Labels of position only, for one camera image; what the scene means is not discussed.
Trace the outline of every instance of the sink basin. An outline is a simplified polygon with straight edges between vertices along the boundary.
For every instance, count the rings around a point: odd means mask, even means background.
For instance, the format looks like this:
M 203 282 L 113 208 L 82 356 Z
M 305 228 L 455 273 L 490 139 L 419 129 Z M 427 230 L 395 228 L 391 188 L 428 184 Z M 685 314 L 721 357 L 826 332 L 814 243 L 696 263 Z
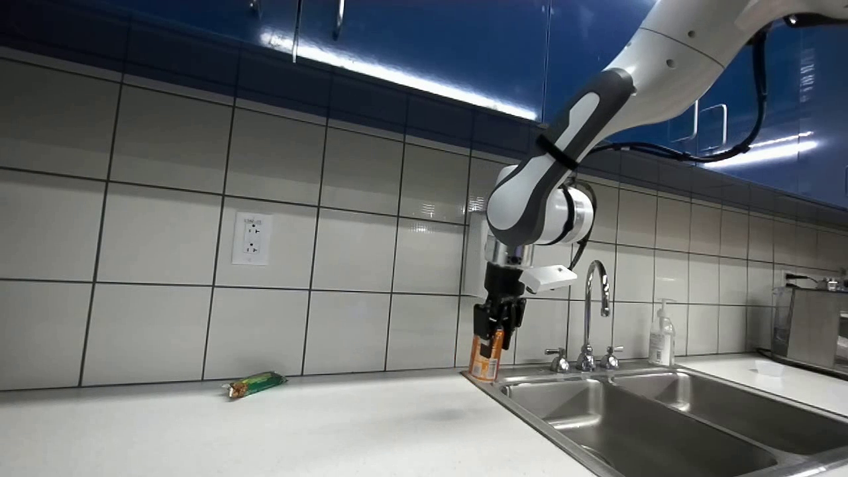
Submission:
M 524 410 L 623 474 L 745 474 L 777 458 L 684 413 L 598 379 L 524 383 L 502 389 Z
M 483 388 L 595 474 L 810 474 L 848 422 L 684 368 L 506 377 Z
M 685 372 L 614 377 L 614 388 L 679 408 L 787 453 L 848 447 L 846 422 L 767 401 Z

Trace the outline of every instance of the soap dispenser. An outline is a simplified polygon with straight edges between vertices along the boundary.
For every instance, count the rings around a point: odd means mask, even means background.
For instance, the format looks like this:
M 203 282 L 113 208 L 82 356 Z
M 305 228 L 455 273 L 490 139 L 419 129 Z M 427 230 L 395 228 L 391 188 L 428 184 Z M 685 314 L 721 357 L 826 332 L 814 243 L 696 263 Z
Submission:
M 669 365 L 673 364 L 673 326 L 667 320 L 667 302 L 659 302 L 656 311 L 656 330 L 649 336 L 649 360 L 655 365 Z

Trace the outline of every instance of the electrical outlet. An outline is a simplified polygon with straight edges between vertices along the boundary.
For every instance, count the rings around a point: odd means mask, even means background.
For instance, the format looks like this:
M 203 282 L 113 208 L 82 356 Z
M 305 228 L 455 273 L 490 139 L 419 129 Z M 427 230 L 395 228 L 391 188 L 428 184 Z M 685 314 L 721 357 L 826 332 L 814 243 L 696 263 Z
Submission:
M 269 216 L 235 216 L 235 241 L 232 263 L 235 265 L 267 265 L 272 221 Z

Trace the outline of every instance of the green object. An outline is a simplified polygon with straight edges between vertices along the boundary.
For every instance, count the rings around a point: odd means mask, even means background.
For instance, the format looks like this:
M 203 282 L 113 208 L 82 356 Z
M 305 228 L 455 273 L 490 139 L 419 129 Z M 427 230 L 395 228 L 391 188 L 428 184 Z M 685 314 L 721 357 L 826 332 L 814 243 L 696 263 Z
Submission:
M 252 377 L 231 383 L 228 401 L 240 401 L 247 394 L 257 394 L 261 389 L 280 388 L 280 385 L 286 385 L 286 377 L 280 377 L 274 372 L 252 375 Z

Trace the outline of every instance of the faucet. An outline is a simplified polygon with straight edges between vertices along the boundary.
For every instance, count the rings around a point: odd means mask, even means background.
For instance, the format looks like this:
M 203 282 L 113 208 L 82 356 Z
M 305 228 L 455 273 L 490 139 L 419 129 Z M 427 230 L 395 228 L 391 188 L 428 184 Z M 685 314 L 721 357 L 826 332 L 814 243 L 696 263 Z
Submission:
M 579 372 L 592 372 L 598 368 L 592 356 L 591 356 L 591 277 L 598 273 L 598 283 L 600 283 L 600 315 L 608 315 L 608 277 L 600 261 L 592 261 L 585 271 L 585 319 L 583 319 L 583 347 L 579 347 L 579 357 L 577 357 L 577 368 Z

